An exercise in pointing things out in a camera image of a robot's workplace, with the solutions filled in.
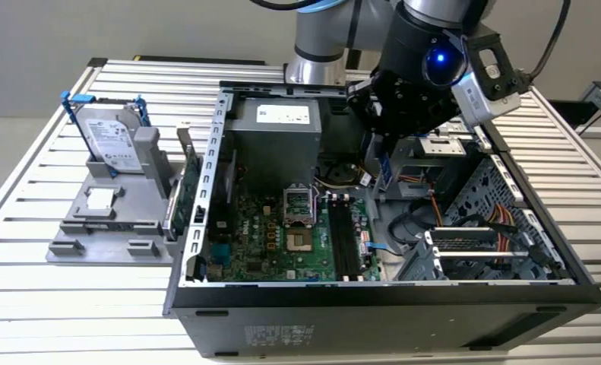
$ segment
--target motherboard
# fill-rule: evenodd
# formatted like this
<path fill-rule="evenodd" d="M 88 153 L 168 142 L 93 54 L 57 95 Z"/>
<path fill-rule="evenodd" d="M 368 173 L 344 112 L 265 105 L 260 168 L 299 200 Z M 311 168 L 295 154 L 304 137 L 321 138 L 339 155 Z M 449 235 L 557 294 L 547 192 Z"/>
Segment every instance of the motherboard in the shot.
<path fill-rule="evenodd" d="M 239 194 L 231 242 L 215 243 L 211 249 L 211 281 L 339 281 L 341 256 L 356 260 L 349 262 L 356 266 L 349 268 L 356 273 L 352 280 L 379 280 L 375 253 L 367 251 L 363 242 L 371 237 L 363 201 L 348 202 L 349 227 L 335 233 L 329 220 L 343 218 L 328 209 L 328 197 L 309 197 L 311 202 L 293 190 L 279 197 Z M 289 212 L 296 217 L 315 212 L 315 220 L 291 223 L 285 219 Z"/>

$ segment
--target gray 3d-printed holder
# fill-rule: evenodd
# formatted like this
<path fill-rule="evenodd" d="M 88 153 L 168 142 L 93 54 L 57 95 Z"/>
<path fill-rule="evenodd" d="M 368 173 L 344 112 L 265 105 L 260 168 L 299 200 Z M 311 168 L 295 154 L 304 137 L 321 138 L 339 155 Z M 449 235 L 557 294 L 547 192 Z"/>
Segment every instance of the gray 3d-printed holder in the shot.
<path fill-rule="evenodd" d="M 163 235 L 173 178 L 159 130 L 140 127 L 133 143 L 144 173 L 113 176 L 104 162 L 87 162 L 91 173 L 49 244 L 48 262 L 172 263 L 184 237 L 171 241 Z"/>

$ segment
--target metal shelf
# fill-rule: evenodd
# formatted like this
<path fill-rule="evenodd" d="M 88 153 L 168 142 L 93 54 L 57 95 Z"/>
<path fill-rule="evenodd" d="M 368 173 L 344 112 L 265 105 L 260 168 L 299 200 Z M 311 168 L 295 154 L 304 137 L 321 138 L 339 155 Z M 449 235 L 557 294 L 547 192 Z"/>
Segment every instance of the metal shelf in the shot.
<path fill-rule="evenodd" d="M 355 71 L 349 79 L 365 76 Z M 171 160 L 181 160 L 176 125 L 184 122 L 195 128 L 193 144 L 203 153 L 219 80 L 281 82 L 281 69 L 108 61 L 104 67 L 87 68 L 71 92 L 117 98 L 141 94 L 163 136 L 160 147 Z M 521 100 L 523 107 L 495 124 L 601 285 L 601 163 L 539 91 Z M 451 124 L 456 135 L 464 135 L 460 121 Z M 160 316 L 168 268 L 52 266 L 44 261 L 48 241 L 87 175 L 85 159 L 81 138 L 59 108 L 0 189 L 0 363 L 204 362 L 179 321 Z M 304 360 L 601 365 L 601 309 L 509 353 L 260 362 Z"/>

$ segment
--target open computer tower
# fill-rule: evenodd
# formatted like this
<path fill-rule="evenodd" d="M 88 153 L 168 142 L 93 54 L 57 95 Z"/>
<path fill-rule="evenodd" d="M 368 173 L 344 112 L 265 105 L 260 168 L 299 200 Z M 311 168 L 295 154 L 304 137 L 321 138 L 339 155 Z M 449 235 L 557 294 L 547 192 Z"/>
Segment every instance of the open computer tower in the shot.
<path fill-rule="evenodd" d="M 201 356 L 507 350 L 601 292 L 492 123 L 379 155 L 345 90 L 223 82 L 165 313 Z"/>

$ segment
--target gray wall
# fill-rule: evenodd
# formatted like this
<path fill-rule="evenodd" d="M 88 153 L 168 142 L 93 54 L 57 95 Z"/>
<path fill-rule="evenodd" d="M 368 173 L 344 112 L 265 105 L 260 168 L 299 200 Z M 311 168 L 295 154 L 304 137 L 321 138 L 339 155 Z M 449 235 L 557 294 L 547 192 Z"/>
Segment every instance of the gray wall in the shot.
<path fill-rule="evenodd" d="M 497 1 L 488 24 L 503 34 L 515 67 L 535 66 L 560 4 Z M 248 0 L 0 0 L 0 116 L 48 116 L 92 56 L 223 57 L 279 65 L 291 57 L 293 38 L 295 14 Z M 595 79 L 601 0 L 575 0 L 537 84 L 547 96 L 575 98 Z"/>

